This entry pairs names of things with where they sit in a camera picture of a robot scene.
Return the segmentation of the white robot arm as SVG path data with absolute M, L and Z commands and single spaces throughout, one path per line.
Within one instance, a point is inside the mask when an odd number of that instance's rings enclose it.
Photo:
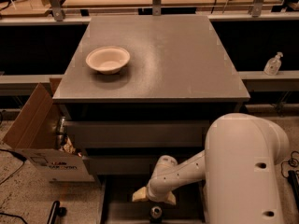
M 205 149 L 178 163 L 163 155 L 134 202 L 174 205 L 175 189 L 204 180 L 209 224 L 285 224 L 275 166 L 290 142 L 275 122 L 231 113 L 216 119 Z

